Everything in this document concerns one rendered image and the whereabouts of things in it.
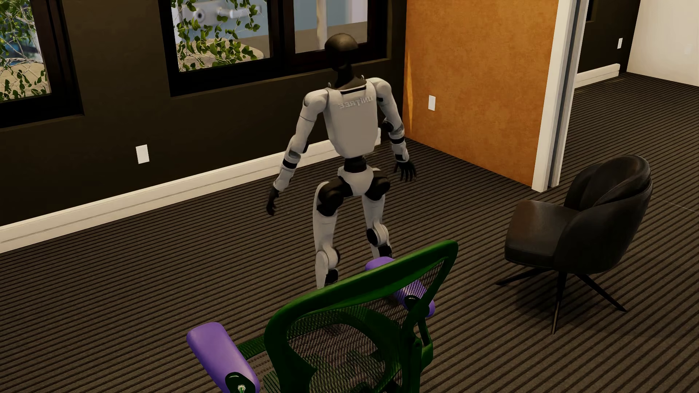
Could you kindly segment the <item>narrow black framed window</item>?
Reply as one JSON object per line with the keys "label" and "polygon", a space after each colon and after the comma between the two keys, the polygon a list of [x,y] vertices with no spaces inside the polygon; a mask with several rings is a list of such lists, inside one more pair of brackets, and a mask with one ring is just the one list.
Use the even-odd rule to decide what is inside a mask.
{"label": "narrow black framed window", "polygon": [[0,102],[0,128],[81,113],[62,0],[30,0],[51,93]]}

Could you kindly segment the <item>green mesh office chair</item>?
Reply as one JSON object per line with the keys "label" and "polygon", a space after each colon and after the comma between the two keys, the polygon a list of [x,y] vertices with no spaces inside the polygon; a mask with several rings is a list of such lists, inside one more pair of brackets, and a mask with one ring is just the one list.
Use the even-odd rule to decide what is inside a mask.
{"label": "green mesh office chair", "polygon": [[[426,319],[456,261],[446,240],[307,293],[286,304],[264,333],[235,344],[261,383],[260,393],[420,393],[432,362]],[[382,297],[421,280],[411,302],[372,308]]]}

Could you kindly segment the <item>wide black framed window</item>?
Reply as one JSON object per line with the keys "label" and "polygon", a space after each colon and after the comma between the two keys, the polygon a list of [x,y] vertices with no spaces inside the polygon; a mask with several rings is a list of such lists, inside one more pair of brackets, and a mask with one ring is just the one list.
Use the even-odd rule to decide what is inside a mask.
{"label": "wide black framed window", "polygon": [[171,96],[329,68],[324,46],[332,33],[350,33],[359,44],[355,62],[387,56],[390,0],[252,0],[263,11],[256,33],[242,41],[265,58],[222,67],[180,72],[169,0],[157,0]]}

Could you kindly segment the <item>white right robot leg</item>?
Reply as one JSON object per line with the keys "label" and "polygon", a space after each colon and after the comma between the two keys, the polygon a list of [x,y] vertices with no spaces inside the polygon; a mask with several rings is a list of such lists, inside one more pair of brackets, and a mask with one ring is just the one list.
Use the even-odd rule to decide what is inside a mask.
{"label": "white right robot leg", "polygon": [[388,177],[383,175],[379,169],[373,168],[369,189],[362,195],[366,237],[371,245],[374,258],[392,257],[389,231],[382,219],[385,194],[389,191],[390,186]]}

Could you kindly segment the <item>black robot head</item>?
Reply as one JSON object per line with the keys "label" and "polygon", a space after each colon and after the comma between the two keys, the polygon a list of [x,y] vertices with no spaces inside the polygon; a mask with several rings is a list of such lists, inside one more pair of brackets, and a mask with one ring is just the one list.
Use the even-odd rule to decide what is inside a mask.
{"label": "black robot head", "polygon": [[352,61],[359,44],[348,33],[337,33],[325,43],[325,53],[329,66],[337,73],[335,90],[343,90],[352,85],[355,79]]}

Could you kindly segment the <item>white robot leg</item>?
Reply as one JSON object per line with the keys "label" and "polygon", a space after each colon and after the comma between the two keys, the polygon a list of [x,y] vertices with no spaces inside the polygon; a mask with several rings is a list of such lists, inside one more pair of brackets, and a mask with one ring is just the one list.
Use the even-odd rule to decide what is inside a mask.
{"label": "white robot leg", "polygon": [[383,175],[379,169],[373,168],[369,189],[362,195],[366,237],[371,245],[374,258],[392,257],[389,231],[382,219],[385,194],[389,191],[390,186],[388,177]]}
{"label": "white robot leg", "polygon": [[345,198],[352,196],[352,189],[339,176],[318,185],[312,209],[312,226],[315,245],[315,277],[318,289],[335,283],[340,255],[333,246],[337,210]]}

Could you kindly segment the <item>black leather lounge chair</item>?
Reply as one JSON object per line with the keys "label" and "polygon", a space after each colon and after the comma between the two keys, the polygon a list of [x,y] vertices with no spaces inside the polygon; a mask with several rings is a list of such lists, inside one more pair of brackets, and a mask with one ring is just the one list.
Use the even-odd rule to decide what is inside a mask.
{"label": "black leather lounge chair", "polygon": [[581,171],[572,181],[563,206],[519,202],[506,235],[504,258],[530,270],[497,285],[557,271],[553,334],[569,274],[625,311],[589,275],[608,271],[620,262],[642,222],[651,192],[649,162],[638,155],[623,155]]}

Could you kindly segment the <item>long white baseboard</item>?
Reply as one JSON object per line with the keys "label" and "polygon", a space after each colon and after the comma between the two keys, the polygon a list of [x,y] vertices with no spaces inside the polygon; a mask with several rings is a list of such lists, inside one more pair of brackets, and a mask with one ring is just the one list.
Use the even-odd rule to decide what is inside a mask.
{"label": "long white baseboard", "polygon": [[0,254],[276,175],[283,156],[279,152],[2,226]]}

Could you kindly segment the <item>white left robot leg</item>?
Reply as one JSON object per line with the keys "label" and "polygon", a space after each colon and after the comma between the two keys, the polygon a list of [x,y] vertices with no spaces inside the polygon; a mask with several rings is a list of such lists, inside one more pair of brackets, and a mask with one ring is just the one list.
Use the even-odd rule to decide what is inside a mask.
{"label": "white left robot leg", "polygon": [[340,255],[333,246],[337,210],[345,198],[352,196],[352,189],[339,176],[318,185],[312,209],[312,226],[315,245],[315,277],[318,289],[335,283]]}

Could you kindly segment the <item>short white baseboard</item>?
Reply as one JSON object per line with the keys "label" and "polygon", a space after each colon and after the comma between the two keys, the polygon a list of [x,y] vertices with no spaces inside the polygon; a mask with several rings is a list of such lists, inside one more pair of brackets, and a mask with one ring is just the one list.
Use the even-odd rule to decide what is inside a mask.
{"label": "short white baseboard", "polygon": [[610,78],[616,78],[619,75],[620,67],[620,64],[611,64],[605,67],[594,68],[578,73],[574,78],[573,88],[575,89]]}

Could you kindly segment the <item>green leafy tree branches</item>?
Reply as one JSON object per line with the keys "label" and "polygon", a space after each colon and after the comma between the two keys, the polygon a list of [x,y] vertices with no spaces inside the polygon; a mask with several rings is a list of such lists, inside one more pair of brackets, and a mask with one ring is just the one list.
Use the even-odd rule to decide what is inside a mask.
{"label": "green leafy tree branches", "polygon": [[222,67],[265,58],[242,41],[256,33],[263,11],[252,0],[169,0],[180,72]]}
{"label": "green leafy tree branches", "polygon": [[0,102],[50,93],[30,0],[0,0]]}

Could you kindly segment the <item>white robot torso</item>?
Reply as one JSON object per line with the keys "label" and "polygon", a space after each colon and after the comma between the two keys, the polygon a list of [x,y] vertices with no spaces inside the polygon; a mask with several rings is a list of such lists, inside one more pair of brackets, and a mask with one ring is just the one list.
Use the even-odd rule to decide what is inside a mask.
{"label": "white robot torso", "polygon": [[376,89],[371,81],[345,90],[330,87],[323,89],[327,94],[324,119],[328,139],[336,152],[349,159],[351,171],[344,167],[337,174],[350,184],[354,196],[364,194],[371,186],[372,168],[366,164],[364,155],[374,150],[378,137],[378,108]]}

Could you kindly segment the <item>white door frame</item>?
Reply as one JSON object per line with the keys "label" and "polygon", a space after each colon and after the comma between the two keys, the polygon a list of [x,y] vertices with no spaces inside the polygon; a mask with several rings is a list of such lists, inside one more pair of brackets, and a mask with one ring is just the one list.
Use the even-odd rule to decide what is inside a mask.
{"label": "white door frame", "polygon": [[532,189],[560,183],[589,0],[558,0]]}

